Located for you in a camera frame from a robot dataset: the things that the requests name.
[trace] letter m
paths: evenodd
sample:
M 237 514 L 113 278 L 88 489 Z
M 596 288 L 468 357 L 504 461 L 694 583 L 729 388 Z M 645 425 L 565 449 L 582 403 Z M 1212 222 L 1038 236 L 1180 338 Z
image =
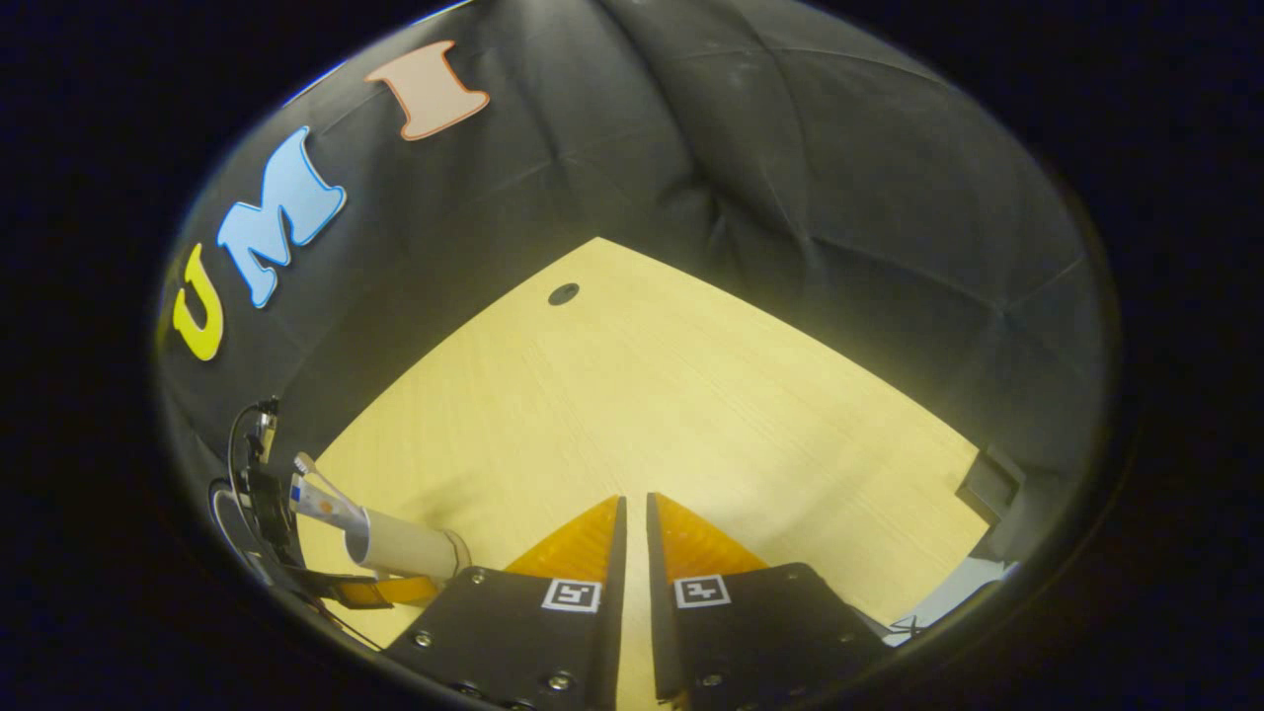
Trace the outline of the letter m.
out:
M 263 207 L 236 202 L 220 224 L 216 242 L 233 257 L 250 287 L 255 309 L 268 302 L 278 281 L 277 271 L 264 267 L 259 258 L 281 266 L 289 263 L 286 220 L 291 239 L 301 247 L 346 202 L 346 191 L 326 185 L 307 159 L 303 139 L 308 130 L 307 127 L 296 130 L 268 158 L 263 168 Z

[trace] electrical wire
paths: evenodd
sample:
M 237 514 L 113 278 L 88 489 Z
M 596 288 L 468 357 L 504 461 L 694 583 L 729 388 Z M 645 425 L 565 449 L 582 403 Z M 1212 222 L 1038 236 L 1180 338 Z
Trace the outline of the electrical wire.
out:
M 241 417 L 246 412 L 249 412 L 250 410 L 258 410 L 260 412 L 263 411 L 257 402 L 246 405 L 245 407 L 243 407 L 236 414 L 235 417 L 233 417 L 233 426 L 229 428 L 229 448 L 228 448 L 229 450 L 228 450 L 228 455 L 225 457 L 225 459 L 228 461 L 228 469 L 229 469 L 228 471 L 228 474 L 229 474 L 229 487 L 233 491 L 233 500 L 238 505 L 238 512 L 241 515 L 241 522 L 245 524 L 245 529 L 248 531 L 250 531 L 250 538 L 253 538 L 254 541 L 257 544 L 259 544 L 259 549 L 263 552 L 264 555 L 268 555 L 268 558 L 273 562 L 273 564 L 282 566 L 281 559 L 277 557 L 277 553 L 272 549 L 270 545 L 265 545 L 263 543 L 263 540 L 259 538 L 259 534 L 255 533 L 254 526 L 250 525 L 250 517 L 245 515 L 245 506 L 241 505 L 241 492 L 238 490 L 238 486 L 236 486 L 236 472 L 235 472 L 235 468 L 233 466 L 233 459 L 234 459 L 233 455 L 236 452 L 236 447 L 235 445 L 236 445 L 238 426 L 241 424 Z M 325 483 L 329 483 L 329 486 L 331 488 L 334 486 L 332 483 L 329 482 L 329 479 L 325 479 Z M 221 492 L 222 492 L 222 490 L 217 491 L 215 493 L 215 496 L 217 496 Z M 238 554 L 238 557 L 241 559 L 241 563 L 245 564 L 249 568 L 250 564 L 245 559 L 245 553 L 243 553 L 241 549 L 238 548 L 238 545 L 235 543 L 233 543 L 233 539 L 229 538 L 228 529 L 224 528 L 224 521 L 222 521 L 222 519 L 220 519 L 219 510 L 215 506 L 215 498 L 214 498 L 214 496 L 211 498 L 211 514 L 212 514 L 212 517 L 215 519 L 216 525 L 219 525 L 219 528 L 220 528 L 220 533 L 224 534 L 224 539 L 229 543 L 229 547 L 233 548 L 233 552 Z M 363 640 L 364 643 L 367 643 L 373 649 L 375 649 L 378 652 L 382 652 L 382 645 L 379 645 L 378 643 L 373 641 L 372 639 L 368 638 L 368 635 L 365 635 L 364 633 L 356 630 L 355 628 L 353 628 L 351 625 L 349 625 L 346 621 L 344 621 L 341 617 L 339 617 L 337 615 L 335 615 L 334 612 L 331 612 L 327 606 L 322 605 L 322 603 L 319 603 L 317 605 L 317 614 L 321 615 L 322 617 L 327 617 L 327 619 L 332 620 L 339 626 L 341 626 L 343 630 L 345 630 L 345 631 L 348 631 L 348 633 L 350 633 L 350 634 L 360 638 L 360 640 Z
M 229 452 L 226 457 L 229 466 L 229 486 L 233 487 L 233 498 L 236 501 L 238 511 L 241 512 L 241 520 L 245 522 L 245 529 L 250 531 L 250 538 L 253 538 L 254 541 L 259 544 L 259 550 L 262 550 L 264 555 L 268 555 L 273 563 L 279 564 L 281 560 L 277 558 L 276 552 L 272 550 L 272 547 L 263 544 L 263 539 L 260 539 L 259 534 L 254 531 L 254 526 L 250 525 L 250 519 L 246 517 L 245 515 L 245 506 L 241 505 L 241 492 L 238 491 L 236 486 L 236 471 L 233 467 L 233 454 L 234 452 L 236 452 L 235 445 L 236 445 L 238 425 L 241 424 L 241 416 L 249 412 L 250 410 L 259 410 L 259 405 L 257 402 L 252 402 L 250 405 L 243 407 L 241 411 L 238 412 L 236 417 L 233 417 L 233 426 L 229 428 Z

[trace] wooden table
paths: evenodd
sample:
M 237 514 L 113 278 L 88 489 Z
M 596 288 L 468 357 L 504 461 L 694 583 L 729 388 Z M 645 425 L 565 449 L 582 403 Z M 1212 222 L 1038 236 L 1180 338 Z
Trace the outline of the wooden table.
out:
M 574 282 L 579 294 L 549 296 Z M 954 495 L 977 449 L 837 352 L 600 238 L 528 278 L 382 393 L 317 464 L 356 502 L 458 531 L 503 568 L 612 493 L 628 500 L 619 706 L 651 708 L 645 495 L 769 564 L 805 562 L 880 622 L 987 529 Z M 364 573 L 300 516 L 307 564 Z M 418 610 L 332 610 L 380 645 Z

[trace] black fabric backdrop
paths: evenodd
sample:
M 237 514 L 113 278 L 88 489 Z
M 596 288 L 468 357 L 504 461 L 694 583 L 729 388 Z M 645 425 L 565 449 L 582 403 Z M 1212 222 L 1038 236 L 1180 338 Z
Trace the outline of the black fabric backdrop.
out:
M 490 105 L 404 142 L 402 108 L 364 76 L 444 39 Z M 301 125 L 348 201 L 276 267 L 259 310 L 215 235 Z M 279 395 L 277 462 L 319 455 L 426 352 L 594 235 L 813 335 L 1045 473 L 1050 501 L 1088 468 L 1116 354 L 1082 225 L 969 96 L 790 1 L 478 0 L 354 54 L 192 204 L 161 285 L 161 387 L 212 452 L 241 406 Z M 225 311 L 209 363 L 169 325 L 196 242 Z M 192 472 L 193 490 L 220 469 Z

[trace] screw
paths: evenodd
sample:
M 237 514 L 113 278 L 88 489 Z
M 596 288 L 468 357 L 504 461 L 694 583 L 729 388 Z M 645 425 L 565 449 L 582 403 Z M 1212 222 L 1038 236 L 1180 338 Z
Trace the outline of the screw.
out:
M 549 688 L 554 691 L 566 691 L 570 688 L 570 677 L 566 674 L 554 674 L 549 677 Z

